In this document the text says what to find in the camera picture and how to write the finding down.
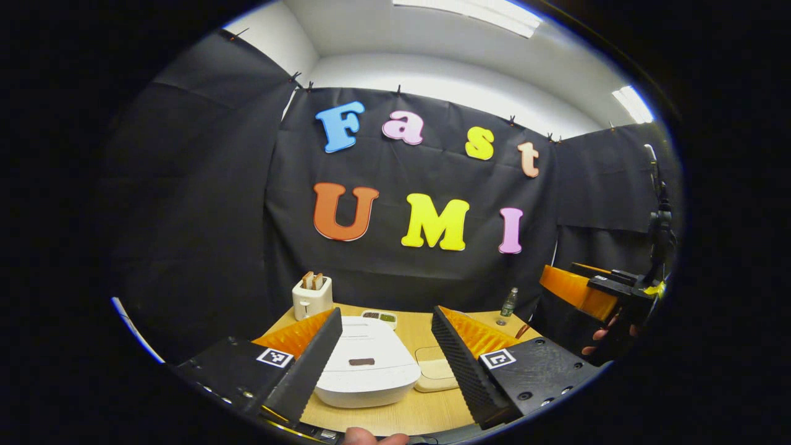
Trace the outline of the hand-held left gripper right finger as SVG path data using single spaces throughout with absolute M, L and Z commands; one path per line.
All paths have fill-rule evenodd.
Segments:
M 601 372 L 545 337 L 518 342 L 442 306 L 433 308 L 431 331 L 482 429 L 535 417 Z

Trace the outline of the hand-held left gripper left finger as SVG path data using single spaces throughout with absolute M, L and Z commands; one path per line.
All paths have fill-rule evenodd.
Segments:
M 339 308 L 260 338 L 226 336 L 176 374 L 238 416 L 296 427 L 342 334 Z

